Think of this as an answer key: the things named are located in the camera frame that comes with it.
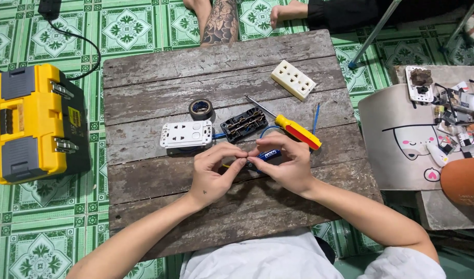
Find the leg tattoo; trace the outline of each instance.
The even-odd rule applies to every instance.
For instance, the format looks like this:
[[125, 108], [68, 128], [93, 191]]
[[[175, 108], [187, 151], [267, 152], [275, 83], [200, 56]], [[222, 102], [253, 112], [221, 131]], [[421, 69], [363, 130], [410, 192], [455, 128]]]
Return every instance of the leg tattoo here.
[[201, 46], [232, 43], [238, 37], [236, 0], [216, 0], [204, 29]]

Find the cream multi-socket outlet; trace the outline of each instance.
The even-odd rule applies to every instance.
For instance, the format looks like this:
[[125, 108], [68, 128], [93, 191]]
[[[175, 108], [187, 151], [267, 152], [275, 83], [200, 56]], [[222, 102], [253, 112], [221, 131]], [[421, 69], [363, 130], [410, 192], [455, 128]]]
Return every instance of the cream multi-socket outlet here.
[[301, 101], [304, 101], [316, 86], [314, 81], [285, 60], [271, 72], [271, 78]]
[[159, 144], [166, 149], [206, 145], [213, 138], [211, 127], [209, 120], [167, 123]]

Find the roll of electrical tape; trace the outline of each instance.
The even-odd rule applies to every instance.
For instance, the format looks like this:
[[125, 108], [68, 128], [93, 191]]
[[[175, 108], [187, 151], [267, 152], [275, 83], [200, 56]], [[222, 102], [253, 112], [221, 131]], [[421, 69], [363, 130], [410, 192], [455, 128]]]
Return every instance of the roll of electrical tape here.
[[194, 100], [189, 105], [189, 113], [196, 121], [209, 119], [213, 111], [213, 104], [208, 99]]

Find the person's hand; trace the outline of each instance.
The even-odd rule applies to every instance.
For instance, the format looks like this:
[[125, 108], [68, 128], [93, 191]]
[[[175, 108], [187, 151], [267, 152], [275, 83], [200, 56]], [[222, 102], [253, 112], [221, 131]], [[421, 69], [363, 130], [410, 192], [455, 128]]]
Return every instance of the person's hand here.
[[[257, 139], [256, 144], [256, 148], [249, 152], [247, 160], [284, 188], [308, 199], [315, 178], [311, 174], [307, 143], [298, 143], [288, 136], [273, 131], [268, 136]], [[282, 152], [282, 164], [275, 166], [255, 157], [260, 152], [272, 149]]]
[[[218, 174], [221, 160], [236, 157], [224, 174]], [[235, 176], [245, 165], [247, 152], [231, 143], [219, 143], [194, 157], [192, 186], [186, 197], [191, 198], [200, 209], [221, 198], [230, 189]]]

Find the screwdriver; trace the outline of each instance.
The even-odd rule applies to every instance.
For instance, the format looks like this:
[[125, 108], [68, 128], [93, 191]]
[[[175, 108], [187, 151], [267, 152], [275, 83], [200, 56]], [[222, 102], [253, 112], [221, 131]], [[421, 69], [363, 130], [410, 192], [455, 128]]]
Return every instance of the screwdriver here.
[[264, 111], [269, 113], [271, 116], [275, 118], [275, 123], [282, 127], [284, 130], [286, 130], [289, 134], [292, 136], [295, 136], [298, 140], [300, 140], [303, 143], [307, 143], [309, 145], [309, 148], [313, 150], [318, 150], [321, 146], [320, 140], [315, 137], [312, 133], [310, 133], [308, 130], [304, 129], [301, 125], [295, 123], [292, 120], [289, 120], [285, 118], [283, 115], [279, 114], [278, 116], [262, 105], [260, 105], [258, 102], [256, 102], [254, 99], [251, 97], [244, 95], [247, 99], [251, 100], [253, 103], [255, 103], [258, 107], [262, 108]]

